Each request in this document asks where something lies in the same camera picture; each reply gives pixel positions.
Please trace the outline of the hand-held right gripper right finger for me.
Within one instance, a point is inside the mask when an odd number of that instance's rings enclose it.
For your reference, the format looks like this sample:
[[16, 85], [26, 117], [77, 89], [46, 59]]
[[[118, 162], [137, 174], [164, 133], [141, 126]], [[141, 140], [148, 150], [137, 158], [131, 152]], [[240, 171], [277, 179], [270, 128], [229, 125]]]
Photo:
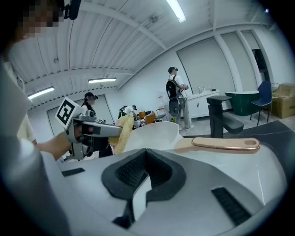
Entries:
[[149, 175], [159, 175], [147, 192], [147, 208], [136, 222], [138, 234], [247, 234], [263, 205], [219, 167], [238, 154], [147, 150]]

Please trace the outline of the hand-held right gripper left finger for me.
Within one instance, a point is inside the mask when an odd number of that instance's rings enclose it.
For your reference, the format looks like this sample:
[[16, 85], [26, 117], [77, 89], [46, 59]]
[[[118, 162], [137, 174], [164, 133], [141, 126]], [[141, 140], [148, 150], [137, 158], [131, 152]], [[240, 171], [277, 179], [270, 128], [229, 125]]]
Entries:
[[110, 165], [141, 152], [80, 162], [57, 163], [57, 198], [67, 217], [70, 233], [147, 233], [148, 224], [140, 218], [129, 228], [122, 227], [127, 215], [126, 200], [114, 198], [101, 176]]

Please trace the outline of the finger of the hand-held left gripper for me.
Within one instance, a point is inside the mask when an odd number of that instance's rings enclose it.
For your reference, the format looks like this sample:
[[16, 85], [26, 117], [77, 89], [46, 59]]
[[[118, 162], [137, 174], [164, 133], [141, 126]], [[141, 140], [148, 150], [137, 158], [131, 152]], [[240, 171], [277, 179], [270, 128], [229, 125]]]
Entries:
[[117, 137], [122, 132], [122, 127], [108, 124], [100, 124], [96, 122], [82, 122], [83, 135], [93, 137]]

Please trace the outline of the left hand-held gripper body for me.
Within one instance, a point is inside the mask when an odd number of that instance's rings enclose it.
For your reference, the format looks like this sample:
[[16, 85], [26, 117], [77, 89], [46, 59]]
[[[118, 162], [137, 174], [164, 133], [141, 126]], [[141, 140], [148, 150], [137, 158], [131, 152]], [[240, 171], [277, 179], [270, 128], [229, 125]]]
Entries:
[[71, 143], [68, 159], [82, 160], [93, 154], [94, 113], [65, 97], [55, 115], [65, 129], [67, 140]]

